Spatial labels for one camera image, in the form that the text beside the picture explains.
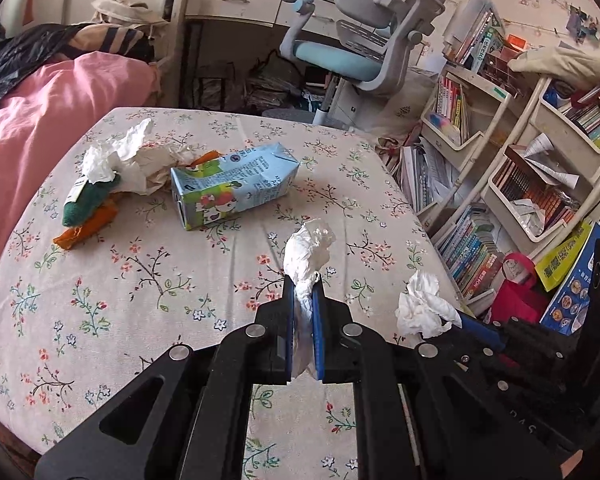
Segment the orange peel piece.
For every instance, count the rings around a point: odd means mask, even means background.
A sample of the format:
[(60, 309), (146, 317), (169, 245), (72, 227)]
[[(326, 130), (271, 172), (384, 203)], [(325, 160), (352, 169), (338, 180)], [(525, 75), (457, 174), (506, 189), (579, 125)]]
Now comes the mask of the orange peel piece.
[(210, 160), (213, 159), (217, 159), (219, 157), (221, 157), (222, 154), (218, 151), (210, 151), (207, 153), (204, 153), (203, 155), (197, 157), (196, 159), (194, 159), (190, 164), (189, 167), (195, 167), (198, 166), (200, 164), (204, 164), (205, 162), (210, 162)]

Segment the white tissue wad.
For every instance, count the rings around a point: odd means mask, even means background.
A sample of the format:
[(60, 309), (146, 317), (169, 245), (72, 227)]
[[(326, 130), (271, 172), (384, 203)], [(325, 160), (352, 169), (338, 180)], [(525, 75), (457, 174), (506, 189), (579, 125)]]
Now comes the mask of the white tissue wad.
[(321, 278), (322, 267), (329, 262), (329, 247), (334, 240), (335, 234), (323, 219), (304, 222), (287, 240), (283, 267), (294, 284), (292, 378), (306, 370), (315, 372), (312, 294)]

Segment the red tote bag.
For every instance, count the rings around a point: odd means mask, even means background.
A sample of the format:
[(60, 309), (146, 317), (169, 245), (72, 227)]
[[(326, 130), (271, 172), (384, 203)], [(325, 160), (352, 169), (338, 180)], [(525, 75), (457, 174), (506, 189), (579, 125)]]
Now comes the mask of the red tote bag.
[(511, 252), (503, 262), (519, 263), (528, 272), (528, 278), (516, 283), (508, 278), (501, 284), (491, 306), (491, 322), (506, 323), (511, 318), (518, 318), (529, 323), (539, 323), (548, 305), (548, 298), (535, 290), (539, 281), (534, 263), (519, 252)]

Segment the pink duvet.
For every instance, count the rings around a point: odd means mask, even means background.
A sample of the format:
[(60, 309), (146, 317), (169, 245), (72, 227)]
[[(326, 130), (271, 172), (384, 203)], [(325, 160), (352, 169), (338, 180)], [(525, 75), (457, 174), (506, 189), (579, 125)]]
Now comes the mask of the pink duvet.
[(116, 107), (143, 106), (155, 66), (91, 52), (41, 67), (0, 103), (0, 257), (24, 208), (57, 163)]

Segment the grey blue desk chair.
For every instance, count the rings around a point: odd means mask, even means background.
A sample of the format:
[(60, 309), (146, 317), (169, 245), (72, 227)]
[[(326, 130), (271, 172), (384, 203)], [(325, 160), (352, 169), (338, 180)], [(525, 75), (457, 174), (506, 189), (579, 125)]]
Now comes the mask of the grey blue desk chair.
[(407, 74), (411, 52), (422, 38), (434, 32), (434, 19), (445, 10), (445, 0), (334, 0), (344, 15), (336, 21), (338, 47), (299, 38), (314, 17), (314, 0), (282, 0), (294, 9), (279, 53), (290, 62), (305, 62), (330, 75), (323, 103), (312, 124), (324, 125), (345, 80), (372, 96), (390, 98)]

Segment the white tissue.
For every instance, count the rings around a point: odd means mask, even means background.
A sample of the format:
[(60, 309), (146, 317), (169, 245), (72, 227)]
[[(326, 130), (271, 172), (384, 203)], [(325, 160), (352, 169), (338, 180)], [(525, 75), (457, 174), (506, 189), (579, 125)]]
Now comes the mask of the white tissue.
[(396, 308), (396, 333), (424, 339), (441, 336), (452, 327), (462, 328), (460, 312), (439, 296), (439, 280), (431, 273), (416, 271), (400, 293)]

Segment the striped pillow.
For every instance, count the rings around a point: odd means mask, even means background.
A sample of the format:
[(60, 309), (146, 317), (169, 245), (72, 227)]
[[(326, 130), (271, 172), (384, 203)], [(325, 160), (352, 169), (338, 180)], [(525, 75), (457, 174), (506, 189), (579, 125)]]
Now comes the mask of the striped pillow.
[(113, 24), (91, 24), (81, 28), (58, 55), (74, 60), (91, 52), (104, 52), (135, 58), (146, 63), (155, 58), (155, 48), (140, 30)]

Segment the floral bed sheet mattress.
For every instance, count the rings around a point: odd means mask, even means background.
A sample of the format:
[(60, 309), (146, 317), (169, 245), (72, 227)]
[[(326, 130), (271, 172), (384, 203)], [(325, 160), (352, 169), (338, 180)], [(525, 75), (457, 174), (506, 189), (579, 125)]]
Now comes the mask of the floral bed sheet mattress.
[[(99, 233), (55, 244), (62, 205), (93, 145), (144, 120), (147, 142), (196, 155), (279, 143), (298, 160), (289, 192), (187, 231), (171, 194), (129, 195)], [(172, 344), (217, 344), (283, 290), (286, 244), (307, 221), (335, 240), (326, 294), (400, 342), (396, 308), (413, 274), (460, 295), (367, 134), (270, 118), (118, 108), (76, 143), (0, 139), (0, 448), (20, 474)]]

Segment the blue milk carton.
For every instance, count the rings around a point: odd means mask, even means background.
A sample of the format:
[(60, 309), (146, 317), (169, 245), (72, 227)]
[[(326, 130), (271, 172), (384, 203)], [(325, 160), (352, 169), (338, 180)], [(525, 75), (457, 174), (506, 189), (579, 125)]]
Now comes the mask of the blue milk carton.
[(187, 231), (286, 195), (300, 164), (282, 144), (247, 148), (171, 169), (172, 196)]

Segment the white desk with drawers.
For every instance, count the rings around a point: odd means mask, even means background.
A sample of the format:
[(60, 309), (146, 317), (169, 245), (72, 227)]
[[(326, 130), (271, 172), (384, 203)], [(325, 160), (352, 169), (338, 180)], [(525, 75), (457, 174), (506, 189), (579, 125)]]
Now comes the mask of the white desk with drawers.
[(204, 106), (207, 87), (218, 84), (213, 105), (234, 110), (249, 74), (278, 49), (292, 10), (280, 0), (178, 0), (173, 18), (180, 56), (178, 105)]

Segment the blue yellow box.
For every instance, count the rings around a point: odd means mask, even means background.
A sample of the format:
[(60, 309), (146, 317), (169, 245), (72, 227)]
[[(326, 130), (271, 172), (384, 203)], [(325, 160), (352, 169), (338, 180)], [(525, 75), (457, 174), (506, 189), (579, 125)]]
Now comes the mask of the blue yellow box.
[(598, 240), (600, 224), (595, 222), (579, 255), (540, 318), (540, 324), (544, 327), (563, 335), (572, 335), (584, 324), (590, 304), (588, 288), (592, 282), (594, 249)]

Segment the white book rack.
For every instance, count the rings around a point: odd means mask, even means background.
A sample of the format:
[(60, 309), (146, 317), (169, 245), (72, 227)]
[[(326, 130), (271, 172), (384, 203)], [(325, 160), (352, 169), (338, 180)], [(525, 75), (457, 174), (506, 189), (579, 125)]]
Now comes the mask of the white book rack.
[(504, 258), (539, 261), (600, 198), (600, 84), (578, 90), (539, 76), (520, 98), (515, 129), (448, 221), (428, 232), (471, 307), (490, 304)]
[(450, 19), (418, 121), (389, 148), (389, 169), (426, 231), (448, 221), (460, 189), (477, 185), (515, 129), (526, 93), (508, 69), (517, 54), (493, 0), (466, 0)]

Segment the beige canvas bag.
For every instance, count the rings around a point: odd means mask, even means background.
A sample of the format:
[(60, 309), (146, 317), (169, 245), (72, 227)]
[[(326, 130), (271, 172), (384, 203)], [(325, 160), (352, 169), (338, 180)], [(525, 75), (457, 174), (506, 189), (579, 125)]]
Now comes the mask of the beige canvas bag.
[(93, 0), (93, 20), (123, 26), (157, 25), (163, 26), (166, 20), (150, 10), (146, 3), (131, 0)]

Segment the black plastic bag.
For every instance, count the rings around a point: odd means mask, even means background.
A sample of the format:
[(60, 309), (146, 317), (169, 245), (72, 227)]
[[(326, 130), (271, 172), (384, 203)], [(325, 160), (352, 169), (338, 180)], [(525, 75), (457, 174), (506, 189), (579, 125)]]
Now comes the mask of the black plastic bag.
[(0, 101), (65, 47), (85, 24), (42, 24), (0, 42)]

